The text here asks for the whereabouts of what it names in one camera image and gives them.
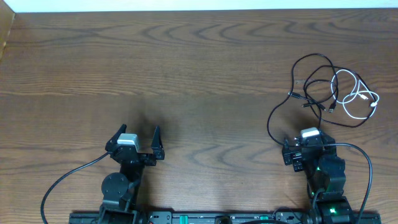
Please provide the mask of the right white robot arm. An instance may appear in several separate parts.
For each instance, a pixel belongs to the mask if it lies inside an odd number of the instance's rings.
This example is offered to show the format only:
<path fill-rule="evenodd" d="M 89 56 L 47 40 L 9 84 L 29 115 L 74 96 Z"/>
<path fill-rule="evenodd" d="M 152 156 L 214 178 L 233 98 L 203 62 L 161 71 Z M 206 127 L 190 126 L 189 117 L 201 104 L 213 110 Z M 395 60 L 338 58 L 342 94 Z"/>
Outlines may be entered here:
<path fill-rule="evenodd" d="M 285 165 L 295 172 L 304 171 L 310 210 L 301 218 L 302 223 L 354 223 L 355 217 L 343 195 L 346 182 L 345 161 L 337 156 L 335 140 L 320 132 L 295 138 L 291 146 L 285 140 L 282 157 Z"/>

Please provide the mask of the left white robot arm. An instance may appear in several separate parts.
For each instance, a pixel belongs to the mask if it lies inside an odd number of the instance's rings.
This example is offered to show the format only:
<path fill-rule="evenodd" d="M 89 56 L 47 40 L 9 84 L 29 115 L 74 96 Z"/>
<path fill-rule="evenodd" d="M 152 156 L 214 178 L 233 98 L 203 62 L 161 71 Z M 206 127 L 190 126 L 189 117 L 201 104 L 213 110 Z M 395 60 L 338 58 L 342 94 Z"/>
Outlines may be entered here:
<path fill-rule="evenodd" d="M 103 202 L 97 223 L 147 221 L 145 215 L 136 209 L 136 201 L 144 168 L 165 159 L 160 127 L 155 127 L 151 153 L 139 152 L 138 136 L 127 133 L 126 129 L 125 124 L 121 125 L 105 146 L 110 158 L 120 165 L 120 170 L 107 175 L 101 184 Z"/>

